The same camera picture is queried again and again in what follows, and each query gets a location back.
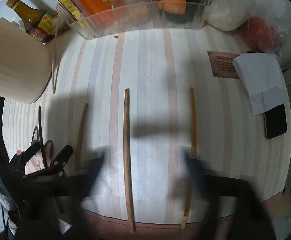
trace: brown sign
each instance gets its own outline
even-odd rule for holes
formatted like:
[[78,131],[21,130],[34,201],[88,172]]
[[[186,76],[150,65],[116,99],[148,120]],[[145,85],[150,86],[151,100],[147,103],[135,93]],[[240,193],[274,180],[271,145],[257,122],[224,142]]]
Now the brown sign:
[[239,55],[218,51],[208,51],[208,54],[213,76],[239,78],[235,68],[232,65],[233,59]]

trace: clear acrylic bin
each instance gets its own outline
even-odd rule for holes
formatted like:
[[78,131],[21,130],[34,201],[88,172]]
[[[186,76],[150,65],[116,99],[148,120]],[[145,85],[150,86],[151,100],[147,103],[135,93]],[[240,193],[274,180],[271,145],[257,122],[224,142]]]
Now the clear acrylic bin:
[[200,29],[203,26],[204,7],[207,5],[186,2],[185,14],[167,13],[164,8],[171,8],[171,1],[156,1],[138,3],[112,8],[84,19],[75,21],[72,15],[61,6],[57,6],[58,13],[67,24],[83,38],[94,38],[133,30],[154,28],[183,28]]

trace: wooden stick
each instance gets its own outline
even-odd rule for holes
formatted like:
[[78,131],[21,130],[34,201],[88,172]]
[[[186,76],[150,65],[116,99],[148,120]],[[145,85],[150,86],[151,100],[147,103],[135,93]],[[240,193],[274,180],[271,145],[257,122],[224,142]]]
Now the wooden stick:
[[59,21],[55,27],[55,35],[54,35],[54,50],[53,50],[53,55],[52,55],[52,64],[51,64],[51,74],[52,74],[52,93],[53,95],[55,94],[55,54],[56,54],[56,42],[58,40],[58,27],[59,27],[59,22],[60,22],[60,17]]
[[81,147],[82,147],[82,138],[83,138],[83,130],[84,130],[84,123],[85,123],[85,117],[87,115],[87,103],[84,104],[84,108],[82,111],[79,131],[78,131],[78,137],[77,137],[77,145],[75,147],[75,159],[74,159],[74,170],[79,170],[79,164],[80,164],[80,157],[81,157]]
[[42,135],[42,121],[41,121],[41,106],[39,106],[38,119],[39,119],[39,140],[40,140],[40,144],[41,144],[42,162],[43,162],[43,166],[46,168],[47,167],[47,159],[45,158],[45,153],[44,153],[44,144],[43,144],[43,135]]
[[130,233],[135,231],[134,208],[132,197],[131,179],[131,157],[130,157],[130,91],[127,88],[124,92],[124,113],[123,113],[123,173],[124,189],[127,203],[127,217],[130,225]]
[[[197,118],[196,118],[196,100],[195,91],[190,88],[190,101],[191,101],[191,157],[197,157]],[[192,188],[189,186],[186,194],[186,203],[183,217],[181,220],[181,229],[185,229],[189,217],[190,204],[192,197]]]

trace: bottle cap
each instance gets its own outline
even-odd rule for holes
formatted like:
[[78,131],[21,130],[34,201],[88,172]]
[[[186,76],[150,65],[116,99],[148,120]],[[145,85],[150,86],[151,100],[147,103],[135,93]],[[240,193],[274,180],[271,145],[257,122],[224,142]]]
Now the bottle cap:
[[12,8],[17,1],[18,0],[7,0],[6,5]]

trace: smartphone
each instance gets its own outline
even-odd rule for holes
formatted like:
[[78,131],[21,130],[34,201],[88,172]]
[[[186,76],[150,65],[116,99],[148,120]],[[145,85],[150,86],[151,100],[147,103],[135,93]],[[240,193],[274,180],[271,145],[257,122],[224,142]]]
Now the smartphone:
[[264,113],[266,138],[272,139],[287,132],[287,119],[284,104]]

